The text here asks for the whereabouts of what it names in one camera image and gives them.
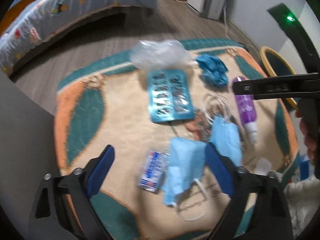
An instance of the gray patterned bedsheet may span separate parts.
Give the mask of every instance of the gray patterned bedsheet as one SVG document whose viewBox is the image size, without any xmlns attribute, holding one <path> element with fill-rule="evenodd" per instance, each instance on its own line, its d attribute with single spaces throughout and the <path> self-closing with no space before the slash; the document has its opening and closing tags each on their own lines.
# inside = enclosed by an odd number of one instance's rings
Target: gray patterned bedsheet
<svg viewBox="0 0 320 240">
<path fill-rule="evenodd" d="M 13 66 L 34 47 L 80 20 L 115 6 L 153 9 L 156 0 L 36 0 L 30 3 L 0 37 L 0 68 L 10 75 Z"/>
</svg>

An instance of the green led light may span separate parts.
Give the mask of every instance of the green led light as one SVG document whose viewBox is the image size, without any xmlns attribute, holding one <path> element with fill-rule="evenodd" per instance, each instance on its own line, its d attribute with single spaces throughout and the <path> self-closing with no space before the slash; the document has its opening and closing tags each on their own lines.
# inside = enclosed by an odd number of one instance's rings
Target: green led light
<svg viewBox="0 0 320 240">
<path fill-rule="evenodd" d="M 291 16 L 288 16 L 287 19 L 288 19 L 289 21 L 292 21 L 292 22 L 295 22 L 295 21 L 296 21 L 296 19 L 292 18 Z"/>
</svg>

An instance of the fluffy white cloth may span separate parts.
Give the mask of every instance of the fluffy white cloth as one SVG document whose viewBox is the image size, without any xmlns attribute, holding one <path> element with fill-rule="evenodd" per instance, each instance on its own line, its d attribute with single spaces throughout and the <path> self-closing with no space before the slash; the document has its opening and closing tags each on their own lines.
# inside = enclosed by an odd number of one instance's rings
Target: fluffy white cloth
<svg viewBox="0 0 320 240">
<path fill-rule="evenodd" d="M 284 190 L 296 238 L 311 221 L 320 204 L 320 180 L 310 178 L 290 183 Z"/>
</svg>

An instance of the orange headboard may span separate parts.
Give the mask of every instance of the orange headboard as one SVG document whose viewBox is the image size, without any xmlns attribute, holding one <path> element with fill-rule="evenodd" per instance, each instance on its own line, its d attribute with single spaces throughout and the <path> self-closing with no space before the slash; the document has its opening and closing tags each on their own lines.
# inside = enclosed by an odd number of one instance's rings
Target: orange headboard
<svg viewBox="0 0 320 240">
<path fill-rule="evenodd" d="M 35 0 L 21 0 L 14 6 L 12 6 L 4 15 L 0 22 L 0 35 L 9 27 L 15 18 L 23 11 L 23 9 Z"/>
</svg>

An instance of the blue gripper pad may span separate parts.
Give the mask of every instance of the blue gripper pad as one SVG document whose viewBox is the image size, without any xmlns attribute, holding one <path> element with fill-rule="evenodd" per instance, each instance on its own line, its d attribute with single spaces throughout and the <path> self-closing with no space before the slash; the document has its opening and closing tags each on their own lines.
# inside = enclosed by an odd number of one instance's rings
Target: blue gripper pad
<svg viewBox="0 0 320 240">
<path fill-rule="evenodd" d="M 231 170 L 235 170 L 236 167 L 228 157 L 221 156 L 212 143 L 207 144 L 204 152 L 205 152 L 205 161 L 209 166 L 211 172 L 216 177 L 222 192 L 225 194 L 228 194 L 229 197 L 232 197 L 234 193 L 234 187 L 233 187 L 233 179 L 229 172 Z"/>
<path fill-rule="evenodd" d="M 109 146 L 101 153 L 99 162 L 88 177 L 86 193 L 89 199 L 98 194 L 114 160 L 115 149 Z"/>
</svg>

